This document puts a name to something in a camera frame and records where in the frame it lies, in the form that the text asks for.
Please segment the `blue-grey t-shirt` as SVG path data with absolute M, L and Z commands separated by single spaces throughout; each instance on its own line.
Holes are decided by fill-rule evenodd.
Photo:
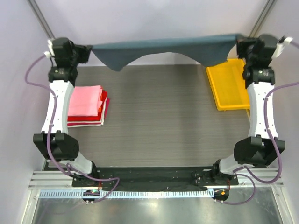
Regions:
M 189 38 L 171 38 L 113 42 L 93 45 L 92 52 L 108 68 L 121 71 L 133 61 L 147 55 L 175 53 L 184 55 L 205 67 L 227 60 L 242 34 L 224 34 Z

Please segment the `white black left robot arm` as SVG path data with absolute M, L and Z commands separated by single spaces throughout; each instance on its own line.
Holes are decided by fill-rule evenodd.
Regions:
M 47 115 L 41 132 L 33 136 L 33 143 L 46 160 L 51 160 L 58 169 L 60 164 L 72 168 L 88 186 L 99 182 L 94 172 L 94 163 L 79 152 L 78 141 L 68 134 L 68 110 L 71 95 L 78 75 L 77 66 L 87 63 L 91 45 L 74 44 L 67 37 L 48 40 L 49 51 L 45 57 L 52 65 L 48 73 L 49 85 L 39 87 L 49 91 L 50 98 Z

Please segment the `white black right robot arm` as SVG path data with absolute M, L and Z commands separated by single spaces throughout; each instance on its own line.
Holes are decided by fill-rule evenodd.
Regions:
M 284 151 L 285 141 L 279 139 L 274 122 L 275 73 L 270 63 L 292 40 L 268 34 L 237 40 L 237 54 L 245 61 L 242 77 L 250 100 L 249 134 L 235 144 L 232 155 L 213 165 L 209 171 L 213 183 L 223 184 L 242 168 L 266 167 Z

